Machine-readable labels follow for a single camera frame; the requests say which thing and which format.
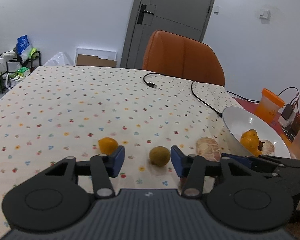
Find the container with orange lid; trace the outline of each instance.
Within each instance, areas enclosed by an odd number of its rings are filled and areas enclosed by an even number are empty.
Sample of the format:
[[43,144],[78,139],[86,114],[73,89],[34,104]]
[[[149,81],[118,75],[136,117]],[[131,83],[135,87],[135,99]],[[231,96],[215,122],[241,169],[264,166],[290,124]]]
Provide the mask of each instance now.
[[261,101],[255,115],[266,123],[271,123],[278,110],[284,106],[284,101],[268,89],[262,90]]

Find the door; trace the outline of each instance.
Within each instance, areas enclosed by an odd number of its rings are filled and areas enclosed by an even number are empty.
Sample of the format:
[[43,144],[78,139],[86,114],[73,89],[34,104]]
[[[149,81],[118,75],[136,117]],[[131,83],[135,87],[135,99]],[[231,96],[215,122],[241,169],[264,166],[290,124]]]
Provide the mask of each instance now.
[[212,3],[213,0],[135,0],[121,67],[142,68],[146,46],[156,30],[202,41]]

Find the white patterned tablecloth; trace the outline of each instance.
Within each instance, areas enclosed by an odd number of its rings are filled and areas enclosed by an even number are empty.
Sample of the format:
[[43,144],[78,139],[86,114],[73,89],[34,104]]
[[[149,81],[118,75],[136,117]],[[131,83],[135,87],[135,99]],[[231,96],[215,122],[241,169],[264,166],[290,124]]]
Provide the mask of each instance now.
[[[151,75],[143,70],[85,66],[41,66],[0,100],[0,237],[9,230],[1,210],[11,188],[66,156],[78,161],[99,154],[98,140],[112,137],[125,147],[117,178],[120,188],[178,188],[172,163],[148,161],[156,146],[177,145],[195,153],[200,137],[223,138],[223,121],[191,95],[191,81]],[[221,111],[241,107],[223,87],[196,83],[195,93]],[[88,177],[80,186],[92,191]]]

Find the chair backrest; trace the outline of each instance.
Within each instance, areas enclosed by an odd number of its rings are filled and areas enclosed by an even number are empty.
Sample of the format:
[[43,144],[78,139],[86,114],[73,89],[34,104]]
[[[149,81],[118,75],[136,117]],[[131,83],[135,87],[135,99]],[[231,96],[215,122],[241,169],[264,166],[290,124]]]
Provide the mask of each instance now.
[[152,33],[150,37],[142,69],[198,82],[225,85],[222,67],[208,45],[160,30]]

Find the brown cardboard box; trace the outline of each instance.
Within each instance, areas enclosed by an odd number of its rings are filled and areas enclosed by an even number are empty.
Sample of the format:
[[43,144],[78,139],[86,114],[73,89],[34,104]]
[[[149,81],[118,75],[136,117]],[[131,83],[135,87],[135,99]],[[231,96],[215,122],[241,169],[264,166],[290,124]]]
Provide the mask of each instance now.
[[103,59],[97,56],[82,55],[77,56],[77,66],[93,66],[93,67],[115,67],[115,60]]

